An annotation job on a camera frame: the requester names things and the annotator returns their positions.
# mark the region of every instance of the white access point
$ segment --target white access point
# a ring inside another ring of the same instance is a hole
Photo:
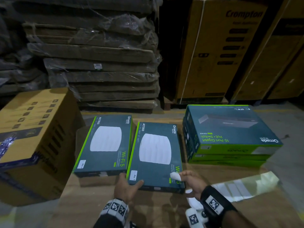
[[[171,162],[171,145],[168,137],[144,134],[139,146],[139,160],[169,165]]]
[[[121,136],[120,127],[100,126],[93,135],[90,151],[118,151]]]

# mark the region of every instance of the wrist strap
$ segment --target wrist strap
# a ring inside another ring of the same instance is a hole
[[[207,186],[203,190],[201,194],[201,204],[208,218],[218,220],[220,225],[222,224],[225,212],[230,210],[237,211],[231,202],[212,186]]]
[[[108,201],[99,216],[103,214],[110,214],[116,217],[124,226],[128,218],[129,206],[122,200],[113,199],[111,201]]]

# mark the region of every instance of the right hand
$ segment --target right hand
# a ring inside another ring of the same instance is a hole
[[[192,188],[192,192],[186,194],[187,198],[196,198],[198,201],[201,199],[203,190],[208,185],[200,176],[193,171],[183,171],[179,173],[181,180],[186,182]]]

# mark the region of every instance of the access point image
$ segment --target access point image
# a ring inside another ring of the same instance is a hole
[[[93,135],[90,151],[118,151],[121,138],[120,127],[100,126]]]
[[[155,134],[144,134],[139,146],[139,160],[169,165],[171,162],[169,138]]]
[[[200,124],[207,122],[222,126],[232,126],[241,128],[249,128],[258,123],[257,120],[251,118],[227,117],[213,114],[206,114],[199,119]]]

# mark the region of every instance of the barcode label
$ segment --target barcode label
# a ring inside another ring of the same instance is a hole
[[[83,169],[85,166],[86,160],[80,160],[77,169]]]
[[[137,171],[131,171],[130,180],[136,181]]]
[[[100,70],[102,69],[102,65],[99,63],[99,64],[94,64],[94,68],[97,69],[97,70]]]

